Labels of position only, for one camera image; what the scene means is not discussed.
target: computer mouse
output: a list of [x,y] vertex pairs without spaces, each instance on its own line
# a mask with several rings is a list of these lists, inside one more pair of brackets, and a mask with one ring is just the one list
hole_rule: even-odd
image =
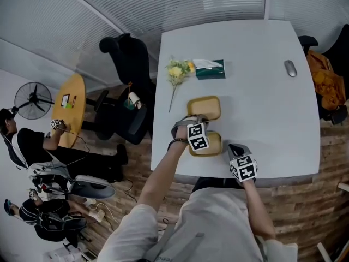
[[286,60],[284,64],[285,64],[286,71],[290,76],[297,76],[297,70],[294,67],[294,64],[291,60]]

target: orange bag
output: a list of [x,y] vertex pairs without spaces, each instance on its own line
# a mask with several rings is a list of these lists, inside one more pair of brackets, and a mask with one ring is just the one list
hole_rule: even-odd
[[333,72],[329,60],[320,53],[309,50],[306,57],[315,91],[322,96],[321,105],[328,111],[345,103],[344,80]]

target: black pants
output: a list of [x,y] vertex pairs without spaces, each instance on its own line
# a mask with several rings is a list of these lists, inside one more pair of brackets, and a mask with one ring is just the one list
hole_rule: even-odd
[[207,187],[244,189],[234,178],[226,178],[224,182],[224,178],[200,177],[192,189],[192,193]]
[[105,180],[119,180],[122,176],[121,162],[117,154],[102,155],[62,147],[57,151],[51,153],[67,165],[71,178],[88,175]]

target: chair armrest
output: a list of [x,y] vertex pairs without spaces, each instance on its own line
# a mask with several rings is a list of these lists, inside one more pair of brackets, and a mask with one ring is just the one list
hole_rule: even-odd
[[132,121],[132,124],[129,128],[129,133],[135,135],[138,129],[141,127],[143,121],[146,119],[148,109],[145,106],[142,106],[135,116],[135,119]]
[[304,54],[307,56],[311,46],[318,46],[317,40],[312,36],[299,36],[298,40],[303,47]]
[[102,106],[104,99],[107,97],[109,91],[108,90],[103,90],[100,96],[98,97],[95,105],[94,105],[94,111],[98,112],[99,108]]

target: flower stem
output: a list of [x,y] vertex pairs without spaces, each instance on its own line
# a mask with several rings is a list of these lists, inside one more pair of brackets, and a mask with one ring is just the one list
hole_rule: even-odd
[[172,98],[171,98],[171,102],[170,102],[170,108],[169,108],[169,112],[171,111],[171,106],[172,106],[173,96],[175,95],[176,87],[177,87],[177,85],[173,86],[173,92],[172,92]]

